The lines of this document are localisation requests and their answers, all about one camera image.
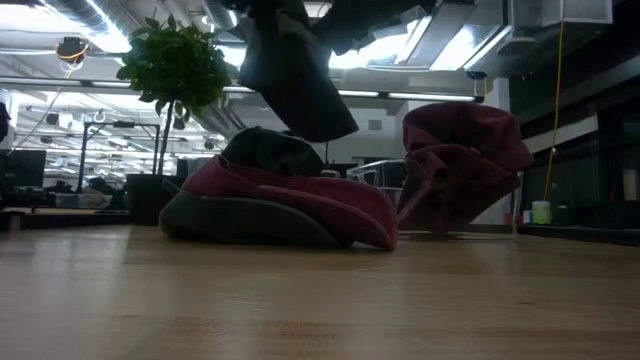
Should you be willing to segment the green plant in black pot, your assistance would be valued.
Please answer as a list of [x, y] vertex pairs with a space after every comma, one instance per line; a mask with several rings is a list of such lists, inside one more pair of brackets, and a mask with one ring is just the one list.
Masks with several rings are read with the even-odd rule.
[[224, 94], [231, 79], [223, 52], [210, 44], [216, 37], [214, 32], [203, 32], [194, 24], [182, 25], [173, 16], [165, 22], [147, 18], [145, 23], [131, 34], [130, 50], [122, 55], [123, 66], [116, 78], [139, 92], [141, 102], [153, 104], [163, 121], [155, 173], [127, 176], [133, 223], [156, 226], [161, 209], [173, 197], [164, 182], [181, 183], [164, 174], [173, 120], [186, 122], [199, 115]]

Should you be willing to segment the long ceiling light strip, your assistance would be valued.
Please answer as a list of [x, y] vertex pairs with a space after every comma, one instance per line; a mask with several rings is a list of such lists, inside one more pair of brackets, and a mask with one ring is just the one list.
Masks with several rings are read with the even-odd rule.
[[[106, 81], [88, 79], [65, 78], [40, 78], [0, 76], [0, 88], [11, 90], [37, 90], [62, 92], [84, 92], [105, 94], [138, 94], [138, 91], [129, 87], [125, 81]], [[342, 90], [338, 93], [345, 98], [364, 98], [381, 100], [407, 100], [430, 102], [475, 102], [481, 103], [483, 96], [479, 95], [453, 95], [436, 93], [407, 93], [407, 92], [382, 92], [363, 90]]]

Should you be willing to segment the clear plastic bin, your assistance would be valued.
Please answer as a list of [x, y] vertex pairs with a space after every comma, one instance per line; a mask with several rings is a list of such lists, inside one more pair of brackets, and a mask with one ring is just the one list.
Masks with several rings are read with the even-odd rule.
[[398, 205], [406, 174], [406, 164], [402, 159], [377, 161], [346, 171], [349, 180], [377, 187], [394, 206]]
[[399, 228], [436, 235], [464, 232], [468, 225], [522, 223], [522, 175], [502, 179], [454, 178], [445, 173], [408, 173], [397, 205]]

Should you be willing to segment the black metal gantry frame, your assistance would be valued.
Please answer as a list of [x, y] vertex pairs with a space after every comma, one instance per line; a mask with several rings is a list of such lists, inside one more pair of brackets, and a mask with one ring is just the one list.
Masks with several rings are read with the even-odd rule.
[[154, 140], [154, 150], [153, 150], [153, 166], [152, 166], [152, 174], [153, 175], [158, 175], [159, 174], [159, 170], [158, 170], [158, 158], [159, 158], [159, 145], [160, 145], [160, 125], [158, 124], [142, 124], [142, 123], [135, 123], [135, 122], [126, 122], [126, 121], [111, 121], [111, 122], [103, 122], [103, 123], [98, 123], [95, 121], [91, 121], [91, 122], [86, 122], [83, 124], [84, 129], [83, 129], [83, 133], [82, 133], [82, 146], [81, 146], [81, 153], [80, 153], [80, 166], [79, 166], [79, 177], [78, 177], [78, 182], [77, 182], [77, 186], [76, 186], [76, 190], [75, 193], [76, 194], [81, 194], [82, 193], [82, 188], [83, 188], [83, 180], [84, 180], [84, 168], [85, 168], [85, 162], [86, 162], [86, 155], [87, 155], [87, 144], [89, 141], [90, 137], [93, 137], [93, 135], [89, 135], [89, 128], [93, 125], [99, 125], [100, 126], [100, 130], [102, 128], [104, 128], [105, 126], [111, 126], [114, 128], [136, 128], [136, 127], [140, 127], [140, 128], [153, 128], [155, 130], [155, 135], [152, 136], [152, 139]]

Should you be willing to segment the maroon baseball cap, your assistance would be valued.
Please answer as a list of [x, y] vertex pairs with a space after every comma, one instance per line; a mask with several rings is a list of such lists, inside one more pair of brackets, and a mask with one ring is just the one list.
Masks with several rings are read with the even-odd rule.
[[183, 189], [208, 197], [240, 197], [290, 206], [332, 235], [388, 251], [397, 248], [398, 219], [387, 195], [347, 179], [287, 176], [229, 162], [221, 155], [191, 175]]
[[405, 229], [455, 231], [520, 186], [478, 152], [453, 145], [415, 150], [405, 157], [406, 179], [397, 204]]
[[410, 111], [403, 119], [403, 145], [408, 153], [460, 145], [507, 171], [519, 171], [533, 161], [515, 116], [477, 103], [436, 103]]

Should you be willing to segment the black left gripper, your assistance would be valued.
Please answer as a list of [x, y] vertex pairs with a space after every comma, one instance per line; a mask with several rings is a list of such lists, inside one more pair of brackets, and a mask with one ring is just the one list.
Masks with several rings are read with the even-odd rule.
[[337, 55], [358, 49], [357, 43], [377, 25], [416, 6], [430, 13], [435, 0], [334, 0], [312, 33]]

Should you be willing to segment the pale green cup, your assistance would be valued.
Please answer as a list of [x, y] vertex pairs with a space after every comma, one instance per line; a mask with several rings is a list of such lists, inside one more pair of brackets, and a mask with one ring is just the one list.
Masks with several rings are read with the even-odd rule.
[[532, 221], [538, 225], [548, 225], [551, 223], [551, 204], [548, 201], [532, 202]]

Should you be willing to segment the small silver ceiling duct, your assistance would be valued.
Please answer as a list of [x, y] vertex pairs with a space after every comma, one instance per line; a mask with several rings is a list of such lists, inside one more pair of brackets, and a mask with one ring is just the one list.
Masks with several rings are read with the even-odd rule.
[[236, 13], [224, 7], [221, 0], [202, 0], [202, 5], [215, 30], [230, 30], [238, 25]]

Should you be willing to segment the large silver ceiling duct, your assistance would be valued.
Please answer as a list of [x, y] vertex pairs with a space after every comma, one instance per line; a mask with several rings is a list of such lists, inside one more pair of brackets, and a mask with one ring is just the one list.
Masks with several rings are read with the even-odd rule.
[[38, 0], [39, 4], [73, 26], [100, 50], [125, 53], [129, 34], [139, 26], [120, 0]]

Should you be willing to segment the green baseball cap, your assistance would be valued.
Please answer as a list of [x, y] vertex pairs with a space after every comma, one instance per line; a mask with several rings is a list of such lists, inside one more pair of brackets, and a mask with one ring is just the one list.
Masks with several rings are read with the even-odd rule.
[[178, 193], [160, 211], [159, 226], [172, 238], [236, 245], [349, 248], [351, 240], [291, 206], [273, 201]]
[[301, 0], [247, 0], [253, 22], [238, 81], [259, 93], [299, 137], [316, 143], [358, 131], [329, 76], [331, 51]]

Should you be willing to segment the black monitor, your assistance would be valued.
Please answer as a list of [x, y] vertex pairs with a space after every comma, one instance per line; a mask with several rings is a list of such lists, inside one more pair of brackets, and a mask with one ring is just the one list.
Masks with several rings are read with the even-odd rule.
[[46, 155], [44, 150], [0, 150], [0, 188], [41, 187]]

